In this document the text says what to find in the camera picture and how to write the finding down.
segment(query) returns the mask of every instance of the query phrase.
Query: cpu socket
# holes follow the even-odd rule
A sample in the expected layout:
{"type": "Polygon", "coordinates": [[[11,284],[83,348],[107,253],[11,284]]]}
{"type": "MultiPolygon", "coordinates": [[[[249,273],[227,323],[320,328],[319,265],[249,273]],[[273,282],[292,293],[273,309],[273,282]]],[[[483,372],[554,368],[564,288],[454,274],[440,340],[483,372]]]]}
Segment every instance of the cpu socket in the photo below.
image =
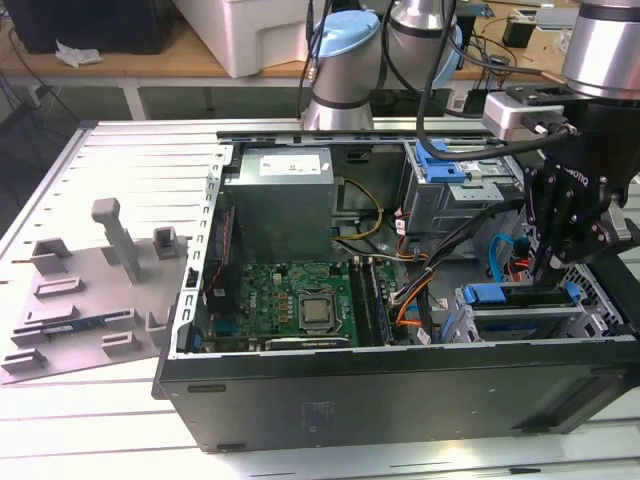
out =
{"type": "Polygon", "coordinates": [[[327,333],[335,328],[333,292],[298,294],[300,328],[307,333],[327,333]]]}

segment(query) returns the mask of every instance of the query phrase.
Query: sticker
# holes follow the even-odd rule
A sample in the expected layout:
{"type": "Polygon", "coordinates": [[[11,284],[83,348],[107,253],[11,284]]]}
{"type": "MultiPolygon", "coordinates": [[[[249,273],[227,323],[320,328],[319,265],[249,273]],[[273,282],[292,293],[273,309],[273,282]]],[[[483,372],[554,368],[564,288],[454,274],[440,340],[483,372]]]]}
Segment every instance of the sticker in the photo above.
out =
{"type": "Polygon", "coordinates": [[[265,155],[260,158],[260,176],[320,175],[321,173],[319,155],[265,155]]]}
{"type": "Polygon", "coordinates": [[[406,235],[407,231],[405,230],[405,221],[402,219],[396,219],[396,232],[398,235],[406,235]]]}
{"type": "Polygon", "coordinates": [[[461,162],[458,163],[458,168],[462,172],[481,172],[480,166],[476,162],[461,162]]]}
{"type": "Polygon", "coordinates": [[[422,327],[418,329],[418,340],[420,340],[420,343],[423,345],[429,345],[431,343],[431,337],[422,327]]]}
{"type": "Polygon", "coordinates": [[[331,426],[335,416],[335,402],[303,403],[300,410],[300,427],[307,433],[318,433],[331,426]]]}
{"type": "Polygon", "coordinates": [[[446,298],[436,298],[437,304],[431,307],[432,312],[449,310],[449,301],[446,298]]]}

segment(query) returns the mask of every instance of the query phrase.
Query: floor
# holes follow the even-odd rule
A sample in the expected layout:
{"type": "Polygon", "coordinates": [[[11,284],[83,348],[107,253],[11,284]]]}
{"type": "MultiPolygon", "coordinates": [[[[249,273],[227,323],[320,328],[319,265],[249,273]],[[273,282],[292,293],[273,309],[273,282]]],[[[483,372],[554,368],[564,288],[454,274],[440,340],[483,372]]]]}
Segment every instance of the floor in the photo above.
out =
{"type": "MultiPolygon", "coordinates": [[[[153,119],[282,118],[294,117],[297,90],[293,88],[226,88],[214,92],[215,110],[207,111],[200,88],[145,88],[142,90],[153,119]]],[[[67,87],[59,97],[82,120],[129,120],[129,110],[118,88],[67,87]]],[[[29,199],[55,161],[76,122],[47,95],[42,106],[0,137],[0,237],[29,199]],[[63,136],[45,133],[42,126],[63,136]]],[[[308,92],[302,105],[308,103],[308,92]]],[[[399,92],[374,92],[374,116],[415,115],[417,103],[399,92]]]]}

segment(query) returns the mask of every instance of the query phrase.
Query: white storage box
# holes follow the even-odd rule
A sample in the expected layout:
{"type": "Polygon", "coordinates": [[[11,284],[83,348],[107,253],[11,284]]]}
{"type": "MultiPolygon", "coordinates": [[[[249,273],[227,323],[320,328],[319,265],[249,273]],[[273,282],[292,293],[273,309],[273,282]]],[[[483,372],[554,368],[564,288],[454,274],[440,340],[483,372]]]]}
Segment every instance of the white storage box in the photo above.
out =
{"type": "MultiPolygon", "coordinates": [[[[174,0],[231,77],[307,58],[307,0],[174,0]]],[[[314,0],[322,17],[324,0],[314,0]]]]}

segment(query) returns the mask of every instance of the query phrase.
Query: motherboard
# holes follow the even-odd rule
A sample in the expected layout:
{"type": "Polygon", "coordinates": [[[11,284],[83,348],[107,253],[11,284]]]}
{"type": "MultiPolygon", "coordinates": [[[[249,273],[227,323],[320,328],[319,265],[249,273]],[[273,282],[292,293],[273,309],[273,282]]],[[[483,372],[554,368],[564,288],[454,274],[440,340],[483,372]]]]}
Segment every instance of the motherboard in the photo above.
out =
{"type": "MultiPolygon", "coordinates": [[[[397,288],[389,263],[375,265],[380,311],[397,288]]],[[[214,320],[217,350],[358,347],[360,292],[352,291],[351,262],[246,264],[242,268],[239,312],[214,320]]]]}

